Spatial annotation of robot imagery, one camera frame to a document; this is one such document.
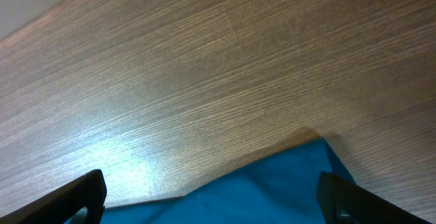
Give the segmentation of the blue polo shirt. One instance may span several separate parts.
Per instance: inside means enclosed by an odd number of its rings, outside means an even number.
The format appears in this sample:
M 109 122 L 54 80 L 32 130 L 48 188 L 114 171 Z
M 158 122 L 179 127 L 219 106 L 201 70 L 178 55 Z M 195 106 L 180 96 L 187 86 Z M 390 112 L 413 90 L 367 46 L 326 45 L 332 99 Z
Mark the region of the blue polo shirt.
M 353 182 L 324 138 L 260 159 L 191 193 L 103 213 L 117 223 L 323 223 L 316 198 L 321 172 Z

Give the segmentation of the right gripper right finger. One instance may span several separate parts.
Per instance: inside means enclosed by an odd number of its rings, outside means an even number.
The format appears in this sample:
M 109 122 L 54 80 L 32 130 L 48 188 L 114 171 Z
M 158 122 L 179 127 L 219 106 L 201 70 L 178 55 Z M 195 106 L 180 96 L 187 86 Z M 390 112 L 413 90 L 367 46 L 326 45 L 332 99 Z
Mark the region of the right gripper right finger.
M 320 174 L 316 196 L 327 224 L 430 224 L 333 173 Z

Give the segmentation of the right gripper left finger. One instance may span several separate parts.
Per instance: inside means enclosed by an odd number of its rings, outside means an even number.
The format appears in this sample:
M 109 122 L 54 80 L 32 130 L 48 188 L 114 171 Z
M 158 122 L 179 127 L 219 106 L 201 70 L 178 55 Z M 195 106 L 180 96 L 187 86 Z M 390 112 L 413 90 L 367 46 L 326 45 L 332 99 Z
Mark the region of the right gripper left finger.
M 1 217 L 1 224 L 98 224 L 105 210 L 106 195 L 102 171 L 92 170 Z

